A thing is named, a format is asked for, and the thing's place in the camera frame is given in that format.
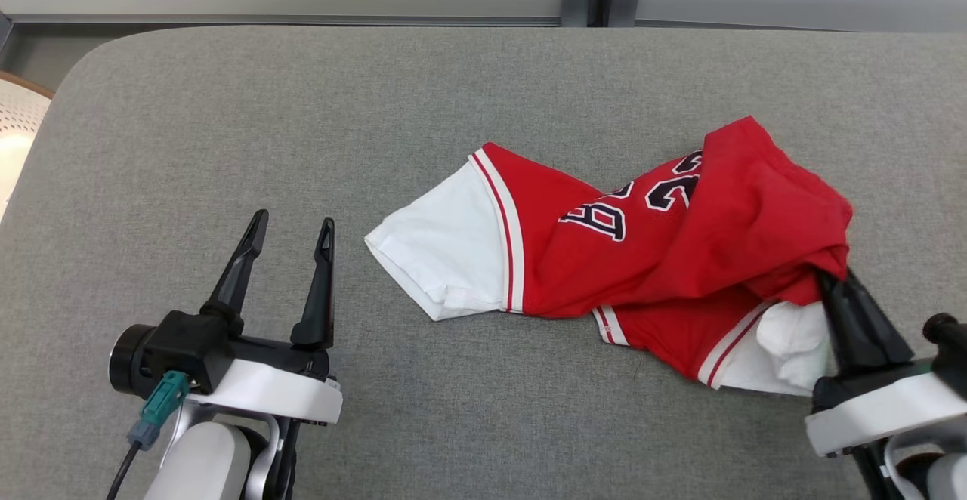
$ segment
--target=green cable connector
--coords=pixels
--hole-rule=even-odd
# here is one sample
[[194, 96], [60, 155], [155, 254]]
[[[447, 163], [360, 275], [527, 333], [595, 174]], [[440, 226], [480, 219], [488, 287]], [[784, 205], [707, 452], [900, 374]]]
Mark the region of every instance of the green cable connector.
[[148, 401], [141, 408], [141, 420], [128, 432], [128, 442], [138, 442], [141, 451], [155, 445], [165, 421], [184, 402], [189, 393], [189, 380], [182, 372], [166, 372]]

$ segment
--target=gray fabric surface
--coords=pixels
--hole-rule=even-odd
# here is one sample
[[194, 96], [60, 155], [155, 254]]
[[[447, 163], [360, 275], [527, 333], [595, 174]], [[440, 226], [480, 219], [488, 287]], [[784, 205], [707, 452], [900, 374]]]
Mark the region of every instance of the gray fabric surface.
[[[107, 356], [194, 310], [256, 208], [249, 334], [285, 338], [336, 219], [334, 427], [297, 498], [848, 498], [808, 401], [715, 392], [590, 318], [434, 324], [363, 235], [493, 140], [617, 187], [747, 114], [856, 208], [852, 264], [922, 354], [967, 314], [967, 38], [688, 29], [225, 27], [101, 46], [0, 224], [0, 498], [100, 498], [139, 400]], [[147, 489], [160, 451], [123, 489]]]

